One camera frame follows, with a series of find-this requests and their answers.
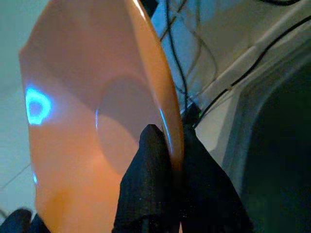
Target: black cloth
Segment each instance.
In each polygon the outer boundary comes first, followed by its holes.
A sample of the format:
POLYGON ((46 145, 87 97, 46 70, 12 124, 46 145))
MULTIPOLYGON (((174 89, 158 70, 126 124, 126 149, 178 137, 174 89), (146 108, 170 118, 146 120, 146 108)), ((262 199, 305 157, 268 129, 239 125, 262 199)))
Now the black cloth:
POLYGON ((226 173, 191 126, 184 126, 184 137, 182 187, 172 188, 164 136, 155 125, 144 129, 139 150, 121 182, 113 233, 144 232, 146 219, 152 219, 146 231, 151 233, 170 231, 169 224, 176 219, 184 233, 252 232, 252 223, 226 173))
POLYGON ((121 184, 113 233, 165 232, 171 223, 172 171, 163 133, 148 125, 121 184))
POLYGON ((41 218, 26 209, 18 209, 11 213, 1 224, 0 233, 50 233, 41 218))
POLYGON ((253 226, 231 180, 191 126, 184 126, 184 233, 249 233, 253 226))

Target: orange plate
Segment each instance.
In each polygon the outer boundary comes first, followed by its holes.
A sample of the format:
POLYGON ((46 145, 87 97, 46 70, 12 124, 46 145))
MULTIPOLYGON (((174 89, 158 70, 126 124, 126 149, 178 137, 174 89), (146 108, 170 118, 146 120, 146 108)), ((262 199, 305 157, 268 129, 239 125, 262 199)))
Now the orange plate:
POLYGON ((174 170, 183 133, 169 67, 137 0, 52 0, 20 53, 36 209, 52 232, 110 232, 147 124, 174 170))

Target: wire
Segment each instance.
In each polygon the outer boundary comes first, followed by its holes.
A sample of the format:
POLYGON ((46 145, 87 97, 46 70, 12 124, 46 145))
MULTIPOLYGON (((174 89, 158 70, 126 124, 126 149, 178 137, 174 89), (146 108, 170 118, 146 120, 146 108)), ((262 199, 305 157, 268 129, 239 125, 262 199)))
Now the wire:
POLYGON ((187 81, 186 77, 184 74, 184 71, 182 70, 182 67, 180 65, 180 61, 178 60, 177 54, 176 54, 176 49, 174 46, 174 41, 173 41, 173 36, 172 36, 172 29, 171 29, 171 24, 170 24, 170 1, 166 0, 166 22, 167 22, 167 27, 168 27, 168 33, 169 33, 169 39, 170 39, 170 44, 172 48, 172 53, 175 59, 175 62, 178 66, 179 73, 181 75, 183 85, 184 85, 184 92, 185 92, 185 121, 187 121, 187 113, 188 113, 188 87, 187 87, 187 81))
MULTIPOLYGON (((175 84, 175 88, 176 88, 176 90, 179 92, 179 93, 181 93, 181 94, 185 94, 185 92, 179 87, 179 86, 177 86, 176 84, 175 84)), ((196 105, 196 103, 195 103, 195 101, 188 95, 188 99, 191 101, 191 103, 194 103, 195 105, 196 105)))
MULTIPOLYGON (((283 32, 281 35, 279 35, 276 39, 274 39, 266 48, 265 50, 260 54, 260 56, 258 57, 258 59, 255 61, 255 63, 236 81, 234 81, 231 84, 231 87, 235 86, 236 84, 238 84, 239 82, 241 82, 243 79, 245 79, 255 68, 256 66, 259 64, 259 62, 263 59, 263 57, 265 56, 265 54, 268 52, 268 50, 275 45, 280 39, 282 39, 284 36, 286 36, 288 33, 290 33, 291 31, 293 31, 294 29, 296 29, 297 27, 299 27, 300 25, 308 22, 309 20, 311 20, 311 16, 308 16, 306 18, 304 18, 303 20, 299 21, 298 23, 294 24, 293 26, 291 26, 289 29, 287 29, 285 32, 283 32)), ((223 90, 220 94, 218 94, 218 96, 207 106, 207 108, 202 112, 200 118, 198 119, 198 121, 194 124, 194 128, 196 128, 199 123, 201 122, 201 120, 204 118, 206 112, 212 107, 212 105, 224 94, 228 91, 229 89, 225 89, 223 90)))
POLYGON ((187 23, 186 19, 184 19, 184 17, 178 12, 176 5, 174 6, 174 8, 170 8, 170 10, 179 18, 181 18, 181 21, 183 22, 183 24, 185 25, 185 27, 188 29, 188 31, 198 40, 198 52, 194 58, 194 60, 191 63, 191 66, 186 74, 186 78, 188 78, 188 76, 192 73, 192 71, 194 70, 200 56, 201 56, 201 51, 202 51, 202 47, 205 48, 205 50, 207 51, 207 53, 210 55, 213 65, 215 67, 215 71, 213 73, 213 78, 212 81, 214 81, 216 79, 216 75, 218 73, 218 66, 216 63, 216 59, 213 55, 213 53, 210 51, 209 47, 207 46, 207 44, 205 43, 205 41, 201 38, 200 36, 200 0, 197 0, 197 7, 196 7, 196 15, 194 16, 191 12, 189 12, 188 8, 185 8, 186 14, 187 14, 187 18, 189 17, 195 17, 196 20, 196 30, 192 29, 191 26, 187 23))
POLYGON ((290 6, 293 5, 301 0, 287 0, 287 1, 281 1, 281 0, 260 0, 262 2, 276 5, 276 6, 290 6))
MULTIPOLYGON (((187 1, 188 1, 188 0, 183 0, 183 2, 179 5, 179 8, 178 8, 178 10, 177 10, 178 13, 183 9, 183 7, 184 7, 184 5, 186 4, 187 1)), ((170 21, 170 23, 169 23, 168 25, 172 26, 172 24, 175 22, 175 19, 176 19, 176 16, 173 16, 173 17, 172 17, 172 20, 170 21)), ((162 41, 162 40, 164 39, 164 37, 165 37, 167 31, 168 31, 168 27, 166 28, 166 30, 164 31, 164 33, 163 33, 162 36, 160 37, 160 41, 162 41)))

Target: floor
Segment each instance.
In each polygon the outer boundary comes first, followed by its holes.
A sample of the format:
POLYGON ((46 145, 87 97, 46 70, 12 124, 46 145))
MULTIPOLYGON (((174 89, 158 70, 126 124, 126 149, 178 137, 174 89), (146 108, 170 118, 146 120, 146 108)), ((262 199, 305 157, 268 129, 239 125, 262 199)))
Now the floor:
POLYGON ((6 214, 19 207, 35 211, 18 53, 47 2, 0 2, 0 210, 6 214))

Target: tile grout line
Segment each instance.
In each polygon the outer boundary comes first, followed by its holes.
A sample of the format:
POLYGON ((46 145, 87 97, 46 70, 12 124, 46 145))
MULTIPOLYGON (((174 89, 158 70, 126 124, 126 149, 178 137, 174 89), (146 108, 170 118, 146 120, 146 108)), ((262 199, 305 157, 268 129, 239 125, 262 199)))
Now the tile grout line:
POLYGON ((1 187, 1 189, 4 189, 7 185, 9 185, 17 176, 19 176, 24 170, 26 170, 31 163, 29 163, 26 167, 24 167, 18 174, 16 174, 13 178, 11 178, 7 183, 4 184, 4 186, 1 187))

